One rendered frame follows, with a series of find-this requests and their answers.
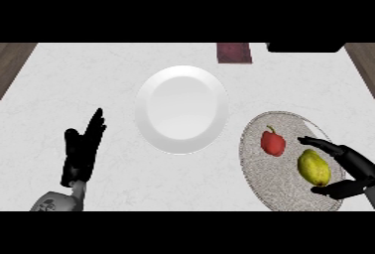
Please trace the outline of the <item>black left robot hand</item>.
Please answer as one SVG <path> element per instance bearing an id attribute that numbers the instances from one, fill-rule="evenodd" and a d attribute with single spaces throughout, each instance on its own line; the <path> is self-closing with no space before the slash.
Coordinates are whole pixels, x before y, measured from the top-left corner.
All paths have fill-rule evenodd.
<path id="1" fill-rule="evenodd" d="M 91 178 L 95 151 L 104 128 L 101 109 L 98 108 L 88 122 L 85 133 L 81 134 L 73 128 L 64 131 L 66 159 L 60 185 L 66 188 L 73 185 L 73 182 L 85 183 Z"/>

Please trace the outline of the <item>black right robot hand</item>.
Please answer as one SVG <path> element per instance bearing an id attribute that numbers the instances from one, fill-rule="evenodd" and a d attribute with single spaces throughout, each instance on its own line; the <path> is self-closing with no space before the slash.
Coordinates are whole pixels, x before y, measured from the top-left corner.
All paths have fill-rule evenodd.
<path id="1" fill-rule="evenodd" d="M 323 188 L 312 187 L 309 191 L 332 199 L 345 199 L 364 194 L 364 189 L 375 186 L 375 163 L 345 145 L 334 145 L 306 136 L 298 137 L 296 140 L 302 145 L 320 149 L 352 177 L 352 181 L 339 181 Z"/>

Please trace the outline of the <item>yellow-green pear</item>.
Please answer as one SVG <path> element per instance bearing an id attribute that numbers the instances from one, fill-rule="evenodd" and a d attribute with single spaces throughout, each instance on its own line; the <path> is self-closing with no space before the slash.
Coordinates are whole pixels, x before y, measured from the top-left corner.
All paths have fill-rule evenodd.
<path id="1" fill-rule="evenodd" d="M 330 168 L 318 154 L 305 149 L 296 158 L 296 170 L 301 177 L 318 188 L 323 188 L 330 180 Z"/>

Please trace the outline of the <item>grey round placemat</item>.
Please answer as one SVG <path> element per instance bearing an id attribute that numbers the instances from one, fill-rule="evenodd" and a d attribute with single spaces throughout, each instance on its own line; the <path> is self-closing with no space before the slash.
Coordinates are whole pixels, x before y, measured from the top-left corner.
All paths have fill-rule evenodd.
<path id="1" fill-rule="evenodd" d="M 278 157 L 268 155 L 261 148 L 262 133 L 271 126 L 284 139 L 284 149 Z M 301 145 L 298 137 L 329 140 L 320 128 L 299 115 L 286 111 L 268 111 L 247 123 L 238 143 L 241 171 L 252 192 L 265 207 L 272 211 L 334 211 L 340 200 L 309 191 L 311 183 L 296 171 L 296 158 L 311 149 L 330 169 L 330 183 L 345 179 L 345 172 L 329 155 L 311 146 Z"/>

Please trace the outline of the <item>white round plate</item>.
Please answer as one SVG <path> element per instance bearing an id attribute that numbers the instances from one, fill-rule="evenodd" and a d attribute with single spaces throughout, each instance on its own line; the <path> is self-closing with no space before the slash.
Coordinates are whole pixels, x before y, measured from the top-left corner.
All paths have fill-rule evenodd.
<path id="1" fill-rule="evenodd" d="M 175 65 L 154 73 L 134 99 L 134 124 L 144 141 L 166 154 L 185 155 L 216 140 L 228 120 L 228 96 L 212 73 Z"/>

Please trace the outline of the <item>red bell pepper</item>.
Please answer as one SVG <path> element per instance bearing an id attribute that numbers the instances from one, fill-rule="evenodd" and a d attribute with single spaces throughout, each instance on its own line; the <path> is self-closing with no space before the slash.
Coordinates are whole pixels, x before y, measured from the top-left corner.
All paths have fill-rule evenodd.
<path id="1" fill-rule="evenodd" d="M 261 137 L 261 148 L 268 155 L 278 157 L 284 149 L 284 139 L 275 133 L 275 130 L 271 126 L 267 126 L 267 128 L 268 131 L 262 133 Z"/>

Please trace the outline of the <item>black appliance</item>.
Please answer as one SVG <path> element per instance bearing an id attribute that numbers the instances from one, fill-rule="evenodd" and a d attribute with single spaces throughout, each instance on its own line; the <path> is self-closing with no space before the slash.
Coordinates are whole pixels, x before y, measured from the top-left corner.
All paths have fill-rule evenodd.
<path id="1" fill-rule="evenodd" d="M 334 53 L 342 43 L 267 43 L 271 53 Z"/>

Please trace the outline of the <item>dark red box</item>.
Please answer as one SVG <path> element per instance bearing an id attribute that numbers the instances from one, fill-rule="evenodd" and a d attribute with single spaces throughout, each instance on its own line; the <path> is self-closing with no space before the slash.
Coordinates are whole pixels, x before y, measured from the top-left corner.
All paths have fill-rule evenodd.
<path id="1" fill-rule="evenodd" d="M 216 59 L 219 64 L 249 64 L 252 62 L 247 43 L 218 43 Z"/>

